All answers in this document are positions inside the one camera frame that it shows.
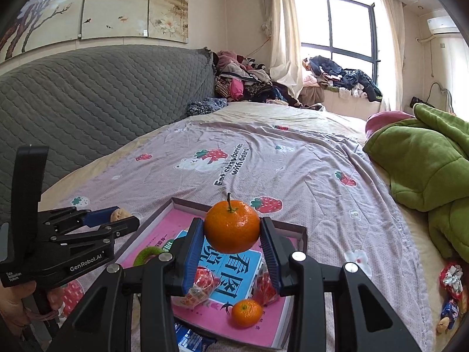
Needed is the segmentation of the person's left hand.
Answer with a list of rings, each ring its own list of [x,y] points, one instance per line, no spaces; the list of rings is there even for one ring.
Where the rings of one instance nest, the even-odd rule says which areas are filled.
[[[1,285],[1,318],[3,318],[6,326],[14,336],[19,336],[23,328],[30,323],[22,301],[31,296],[36,287],[37,283],[35,281],[8,288]]]

